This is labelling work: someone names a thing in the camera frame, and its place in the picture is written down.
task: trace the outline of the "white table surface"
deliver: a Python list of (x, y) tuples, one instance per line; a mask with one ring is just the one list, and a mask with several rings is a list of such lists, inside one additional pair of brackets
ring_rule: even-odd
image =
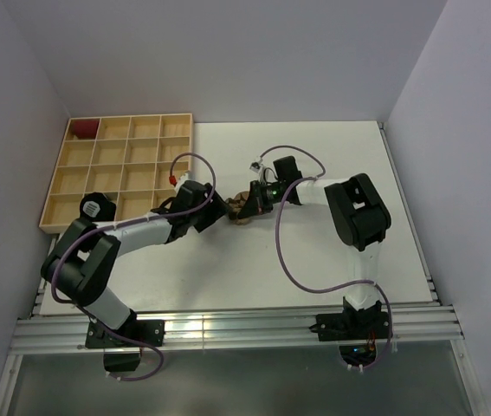
[[(370, 175), (391, 213), (384, 241), (380, 282), (393, 303), (431, 302), (430, 289), (401, 201), (390, 161), (374, 121), (196, 124), (195, 151), (215, 168), (223, 198), (249, 189), (250, 163), (268, 147), (289, 144), (317, 156), (326, 178)], [(303, 176), (318, 172), (306, 156), (291, 150), (270, 153), (265, 162), (293, 154)], [(200, 161), (197, 180), (210, 181)], [(275, 212), (245, 226), (225, 218), (178, 241), (146, 247), (117, 260), (109, 287), (136, 311), (254, 309), (341, 305), (343, 291), (303, 292), (281, 271), (275, 252)], [(322, 206), (288, 205), (282, 217), (282, 249), (289, 269), (303, 284), (326, 288), (348, 280), (346, 247)], [(44, 297), (43, 315), (74, 314), (69, 305)]]

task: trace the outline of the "red object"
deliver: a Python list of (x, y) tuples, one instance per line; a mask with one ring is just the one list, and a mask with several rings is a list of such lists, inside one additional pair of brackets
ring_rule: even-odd
[(78, 139), (94, 139), (99, 130), (99, 120), (74, 120), (70, 132)]

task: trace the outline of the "gray wall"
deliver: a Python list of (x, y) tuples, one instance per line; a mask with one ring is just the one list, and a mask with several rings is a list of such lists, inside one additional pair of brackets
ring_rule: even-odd
[(38, 228), (66, 112), (0, 3), (0, 374), (48, 239)]
[(491, 2), (450, 1), (389, 120), (438, 292), (491, 408)]
[(74, 116), (387, 120), (445, 0), (4, 0)]

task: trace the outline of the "purple cable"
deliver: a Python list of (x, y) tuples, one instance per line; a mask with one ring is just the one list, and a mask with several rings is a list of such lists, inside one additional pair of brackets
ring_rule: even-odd
[(391, 337), (393, 336), (393, 318), (391, 316), (391, 305), (390, 305), (390, 301), (388, 300), (388, 298), (385, 295), (385, 293), (382, 290), (382, 288), (376, 282), (374, 282), (372, 280), (368, 280), (368, 279), (352, 280), (350, 282), (338, 284), (337, 286), (333, 286), (333, 287), (327, 288), (327, 289), (310, 289), (307, 286), (299, 283), (292, 276), (291, 272), (287, 268), (286, 262), (283, 259), (283, 255), (281, 254), (281, 243), (280, 243), (281, 214), (283, 213), (283, 208), (285, 206), (285, 203), (287, 201), (287, 198), (289, 197), (289, 193), (291, 193), (291, 191), (298, 184), (300, 184), (302, 182), (306, 182), (308, 180), (316, 180), (316, 179), (324, 176), (326, 174), (326, 168), (311, 153), (306, 152), (303, 149), (299, 149), (299, 147), (295, 147), (295, 146), (281, 145), (281, 146), (270, 147), (266, 152), (264, 152), (263, 154), (261, 154), (261, 157), (264, 156), (266, 153), (268, 153), (268, 152), (270, 152), (272, 150), (278, 149), (278, 148), (290, 148), (290, 149), (297, 150), (297, 151), (299, 151), (301, 153), (304, 153), (307, 156), (309, 156), (312, 160), (314, 160), (322, 168), (322, 173), (319, 173), (318, 175), (315, 175), (315, 176), (309, 177), (309, 178), (300, 178), (300, 179), (295, 180), (295, 182), (293, 182), (286, 189), (286, 191), (283, 194), (283, 197), (281, 198), (280, 208), (278, 209), (278, 214), (276, 215), (276, 226), (275, 226), (275, 231), (276, 231), (276, 233), (275, 233), (276, 252), (278, 253), (278, 260), (280, 261), (280, 266), (283, 269), (283, 272), (286, 274), (287, 278), (291, 281), (291, 283), (293, 283), (297, 288), (299, 288), (301, 290), (304, 290), (304, 291), (306, 291), (308, 293), (314, 293), (314, 294), (318, 294), (318, 295), (319, 294), (322, 294), (322, 293), (330, 293), (330, 292), (334, 292), (335, 290), (340, 290), (340, 289), (348, 288), (349, 286), (353, 286), (355, 284), (371, 284), (371, 285), (373, 285), (378, 290), (378, 292), (380, 293), (380, 295), (382, 295), (382, 297), (384, 298), (385, 307), (387, 308), (387, 312), (388, 312), (388, 316), (389, 316), (389, 321), (390, 321), (390, 327), (389, 327), (390, 330), (388, 331), (387, 342), (385, 343), (385, 347), (384, 347), (384, 350), (382, 351), (382, 353), (381, 354), (378, 354), (378, 356), (376, 357), (376, 359), (372, 363), (370, 363), (367, 366), (363, 366), (363, 369), (371, 368), (371, 367), (375, 366), (378, 362), (380, 362), (380, 360), (382, 359), (382, 357), (385, 354), (387, 354), (387, 352), (388, 352), (388, 350), (390, 348), (390, 345), (391, 345)]
[[(161, 218), (174, 218), (174, 217), (182, 217), (184, 215), (189, 215), (189, 214), (192, 214), (193, 212), (196, 212), (196, 211), (203, 209), (212, 200), (212, 197), (214, 196), (214, 192), (216, 189), (216, 175), (215, 175), (214, 169), (213, 169), (212, 165), (209, 163), (209, 161), (207, 159), (205, 159), (203, 156), (201, 156), (200, 154), (196, 154), (194, 152), (185, 152), (185, 153), (181, 153), (178, 156), (176, 156), (176, 158), (172, 161), (172, 163), (170, 165), (170, 175), (172, 175), (174, 165), (176, 164), (176, 162), (179, 159), (183, 158), (184, 156), (192, 156), (194, 158), (197, 158), (197, 159), (203, 161), (204, 164), (207, 165), (207, 167), (209, 168), (210, 174), (212, 175), (212, 189), (210, 190), (210, 193), (209, 193), (207, 199), (205, 199), (202, 204), (200, 204), (194, 208), (191, 208), (187, 211), (174, 212), (172, 214), (156, 215), (154, 217), (149, 217), (149, 218), (145, 218), (145, 217), (134, 218), (134, 219), (127, 220), (121, 224), (117, 224), (117, 225), (112, 224), (112, 225), (105, 225), (103, 227), (98, 227), (94, 230), (91, 230), (87, 234), (84, 234), (83, 236), (81, 236), (80, 238), (75, 240), (72, 243), (72, 245), (70, 245), (68, 247), (66, 252), (62, 255), (61, 259), (59, 260), (58, 264), (56, 265), (55, 271), (53, 272), (53, 277), (51, 278), (51, 295), (52, 295), (53, 299), (55, 299), (58, 303), (73, 303), (70, 300), (61, 299), (58, 296), (58, 293), (56, 292), (56, 286), (58, 284), (58, 278), (59, 278), (62, 266), (67, 261), (68, 257), (74, 252), (74, 250), (76, 250), (81, 245), (81, 243), (86, 241), (91, 236), (94, 236), (95, 234), (98, 234), (99, 232), (114, 230), (114, 228), (124, 228), (124, 227), (130, 226), (130, 225), (141, 224), (141, 223), (144, 223), (147, 221), (156, 221), (156, 220), (161, 219)], [(123, 381), (139, 381), (139, 380), (148, 379), (149, 377), (152, 377), (154, 374), (158, 373), (158, 371), (160, 370), (160, 368), (162, 367), (162, 365), (165, 362), (165, 358), (164, 358), (162, 352), (158, 348), (154, 347), (153, 345), (150, 345), (150, 344), (147, 344), (147, 343), (144, 343), (141, 341), (131, 340), (129, 338), (125, 338), (125, 336), (116, 334), (109, 327), (107, 327), (107, 325), (105, 325), (103, 322), (99, 321), (95, 316), (91, 315), (85, 309), (81, 308), (78, 305), (76, 305), (76, 307), (81, 312), (83, 312), (85, 315), (87, 315), (89, 318), (96, 320), (97, 323), (100, 324), (101, 327), (103, 327), (105, 332), (107, 332), (110, 336), (112, 336), (112, 338), (115, 338), (115, 339), (123, 341), (123, 342), (131, 343), (137, 347), (149, 348), (158, 354), (159, 363), (150, 373), (141, 375), (139, 377), (117, 377), (113, 374), (110, 374), (112, 377), (114, 377), (115, 379), (120, 378), (120, 380), (123, 380)]]

